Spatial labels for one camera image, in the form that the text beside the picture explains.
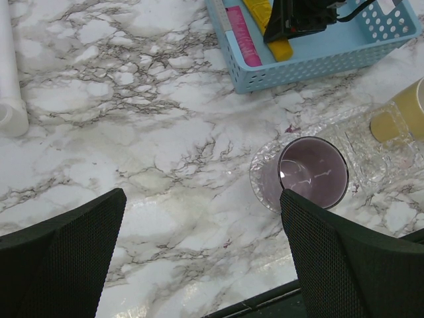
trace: black device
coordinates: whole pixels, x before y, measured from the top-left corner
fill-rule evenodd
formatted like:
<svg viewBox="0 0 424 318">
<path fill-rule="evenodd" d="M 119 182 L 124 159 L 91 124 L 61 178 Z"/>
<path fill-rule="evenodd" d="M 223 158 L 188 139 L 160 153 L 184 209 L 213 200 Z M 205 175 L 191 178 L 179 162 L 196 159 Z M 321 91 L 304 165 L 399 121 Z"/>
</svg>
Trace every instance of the black device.
<svg viewBox="0 0 424 318">
<path fill-rule="evenodd" d="M 275 0 L 264 42 L 297 38 L 324 31 L 327 25 L 348 22 L 375 0 L 366 0 L 350 15 L 339 18 L 337 9 L 347 0 Z"/>
</svg>

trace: white marble surface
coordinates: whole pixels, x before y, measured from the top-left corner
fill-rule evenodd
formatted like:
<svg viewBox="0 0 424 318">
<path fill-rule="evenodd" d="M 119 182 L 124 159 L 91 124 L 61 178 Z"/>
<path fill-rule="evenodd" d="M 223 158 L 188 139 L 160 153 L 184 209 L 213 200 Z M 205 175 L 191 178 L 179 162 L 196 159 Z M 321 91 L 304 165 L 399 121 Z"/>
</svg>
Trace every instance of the white marble surface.
<svg viewBox="0 0 424 318">
<path fill-rule="evenodd" d="M 30 131 L 0 138 L 0 235 L 122 187 L 98 318 L 201 317 L 295 279 L 280 218 L 250 188 L 252 155 L 424 76 L 421 35 L 371 68 L 237 95 L 203 0 L 11 10 Z M 424 227 L 423 209 L 410 180 L 335 211 L 398 237 Z"/>
</svg>

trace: light blue plastic basket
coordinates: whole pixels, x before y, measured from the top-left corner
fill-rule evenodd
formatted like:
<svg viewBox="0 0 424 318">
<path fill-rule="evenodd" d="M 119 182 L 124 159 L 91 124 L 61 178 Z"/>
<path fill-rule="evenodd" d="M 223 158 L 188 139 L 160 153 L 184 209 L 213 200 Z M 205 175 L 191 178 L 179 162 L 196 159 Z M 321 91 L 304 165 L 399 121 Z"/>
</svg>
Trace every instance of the light blue plastic basket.
<svg viewBox="0 0 424 318">
<path fill-rule="evenodd" d="M 293 57 L 276 62 L 242 0 L 205 1 L 237 93 L 369 66 L 421 34 L 419 19 L 407 0 L 388 15 L 383 14 L 376 1 L 351 22 L 290 40 Z M 348 15 L 364 1 L 348 0 L 339 9 L 340 16 Z M 262 66 L 252 68 L 244 62 L 225 10 L 236 5 L 242 9 Z"/>
</svg>

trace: yellow item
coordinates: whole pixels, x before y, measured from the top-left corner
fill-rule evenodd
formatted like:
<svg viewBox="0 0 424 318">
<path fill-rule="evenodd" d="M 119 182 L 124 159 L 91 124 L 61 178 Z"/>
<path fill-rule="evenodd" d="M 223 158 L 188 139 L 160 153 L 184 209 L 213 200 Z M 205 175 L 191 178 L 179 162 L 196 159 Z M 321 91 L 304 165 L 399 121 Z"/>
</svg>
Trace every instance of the yellow item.
<svg viewBox="0 0 424 318">
<path fill-rule="evenodd" d="M 414 140 L 424 140 L 424 78 L 398 93 L 388 105 L 393 102 L 398 107 L 408 131 L 399 131 L 392 116 L 382 113 L 371 120 L 370 128 L 374 137 L 383 143 L 399 136 L 409 136 L 411 133 Z"/>
<path fill-rule="evenodd" d="M 264 35 L 272 11 L 269 0 L 243 0 L 243 2 Z M 287 61 L 293 56 L 292 46 L 286 38 L 268 43 L 268 47 L 277 62 Z"/>
</svg>

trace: white pipe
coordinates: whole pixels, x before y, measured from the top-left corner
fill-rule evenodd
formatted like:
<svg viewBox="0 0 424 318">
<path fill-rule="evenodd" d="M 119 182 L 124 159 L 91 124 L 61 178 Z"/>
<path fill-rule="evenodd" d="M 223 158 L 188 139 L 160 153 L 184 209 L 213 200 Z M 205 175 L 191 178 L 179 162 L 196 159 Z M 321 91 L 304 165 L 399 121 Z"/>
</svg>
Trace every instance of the white pipe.
<svg viewBox="0 0 424 318">
<path fill-rule="evenodd" d="M 21 136 L 28 128 L 27 108 L 19 87 L 9 4 L 7 0 L 0 0 L 0 133 Z"/>
</svg>

